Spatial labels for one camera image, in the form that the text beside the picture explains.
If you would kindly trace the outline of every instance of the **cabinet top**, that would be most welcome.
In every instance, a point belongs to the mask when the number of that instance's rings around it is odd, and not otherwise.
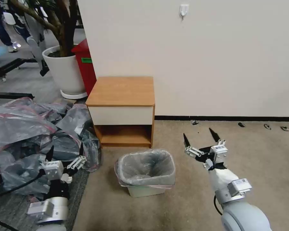
[[[153,77],[99,77],[86,105],[93,107],[154,106]]]

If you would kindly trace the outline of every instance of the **white trash can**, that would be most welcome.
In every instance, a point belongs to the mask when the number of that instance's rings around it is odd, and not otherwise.
[[[175,165],[165,150],[126,154],[115,165],[119,183],[132,197],[164,193],[175,184]]]

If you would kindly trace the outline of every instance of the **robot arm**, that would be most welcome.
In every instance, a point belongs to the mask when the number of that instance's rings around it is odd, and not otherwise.
[[[239,179],[224,165],[228,155],[226,141],[218,140],[216,145],[197,149],[191,147],[185,134],[183,136],[185,153],[202,162],[209,172],[215,192],[214,202],[217,199],[223,209],[221,220],[224,229],[226,231],[272,231],[265,214],[256,206],[243,201],[245,194],[252,188],[248,180]]]
[[[50,189],[44,197],[44,201],[31,203],[28,215],[36,217],[37,223],[60,222],[68,216],[68,184],[72,182],[72,176],[85,164],[87,158],[83,155],[83,144],[80,146],[79,156],[66,168],[61,161],[51,161],[51,151],[46,155],[42,167],[50,180]]]

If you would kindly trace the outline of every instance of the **white plant pot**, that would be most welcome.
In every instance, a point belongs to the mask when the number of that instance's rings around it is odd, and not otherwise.
[[[60,88],[61,95],[68,99],[79,99],[87,96],[83,79],[80,74],[76,56],[48,57],[52,52],[58,51],[59,46],[43,51],[42,55],[56,85]]]

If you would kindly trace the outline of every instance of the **beige carpet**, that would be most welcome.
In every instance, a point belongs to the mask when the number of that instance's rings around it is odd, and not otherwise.
[[[194,147],[214,144],[211,127],[229,149],[227,160],[238,177],[253,186],[247,201],[269,218],[272,230],[289,230],[289,132],[271,122],[156,121],[154,148],[164,148],[174,157],[176,185],[165,194],[132,198],[114,173],[114,163],[136,148],[104,148],[103,166],[90,174],[77,214],[74,231],[91,230],[223,230],[213,206],[213,190],[202,164],[184,154],[183,132]]]

